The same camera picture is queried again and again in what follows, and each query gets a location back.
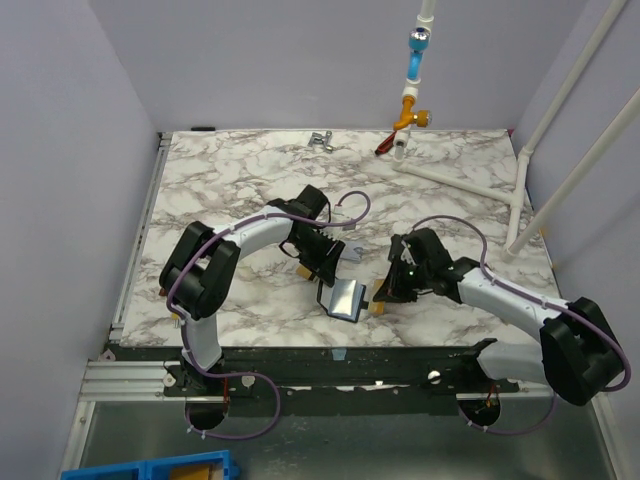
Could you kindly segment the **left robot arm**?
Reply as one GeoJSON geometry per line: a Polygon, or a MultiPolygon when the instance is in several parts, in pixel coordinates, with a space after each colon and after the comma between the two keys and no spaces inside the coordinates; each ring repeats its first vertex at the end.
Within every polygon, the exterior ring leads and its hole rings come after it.
{"type": "Polygon", "coordinates": [[[329,206],[319,189],[308,185],[295,198],[275,199],[233,223],[209,227],[195,221],[183,231],[163,267],[159,284],[168,309],[179,316],[182,355],[191,364],[187,382],[201,395],[214,393],[222,380],[216,314],[224,304],[237,264],[271,245],[291,244],[296,259],[328,287],[336,282],[345,244],[324,232],[318,220],[329,206]]]}

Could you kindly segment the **silver grey credit card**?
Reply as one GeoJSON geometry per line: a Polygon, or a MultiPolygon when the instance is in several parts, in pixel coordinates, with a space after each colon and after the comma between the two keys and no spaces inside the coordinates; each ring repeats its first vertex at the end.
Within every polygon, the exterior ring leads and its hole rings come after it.
{"type": "Polygon", "coordinates": [[[360,263],[364,255],[364,247],[358,242],[346,242],[341,257],[350,262],[360,263]]]}

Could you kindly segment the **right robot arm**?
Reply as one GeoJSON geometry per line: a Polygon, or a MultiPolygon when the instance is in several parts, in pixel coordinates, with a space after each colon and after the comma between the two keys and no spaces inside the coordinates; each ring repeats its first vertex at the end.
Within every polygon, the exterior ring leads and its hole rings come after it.
{"type": "Polygon", "coordinates": [[[630,379],[630,366],[600,307],[581,297],[548,298],[494,274],[482,260],[453,259],[438,235],[420,228],[391,238],[389,271],[377,303],[411,303],[433,293],[478,308],[523,331],[531,345],[492,341],[460,367],[460,379],[480,392],[495,380],[548,385],[566,402],[583,406],[630,379]]]}

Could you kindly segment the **black leather card holder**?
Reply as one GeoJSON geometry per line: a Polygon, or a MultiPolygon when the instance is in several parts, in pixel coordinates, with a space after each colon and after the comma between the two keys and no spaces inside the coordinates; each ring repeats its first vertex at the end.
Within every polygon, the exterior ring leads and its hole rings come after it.
{"type": "Polygon", "coordinates": [[[366,286],[355,279],[336,279],[332,287],[318,284],[316,301],[330,318],[357,323],[365,301],[366,286]]]}

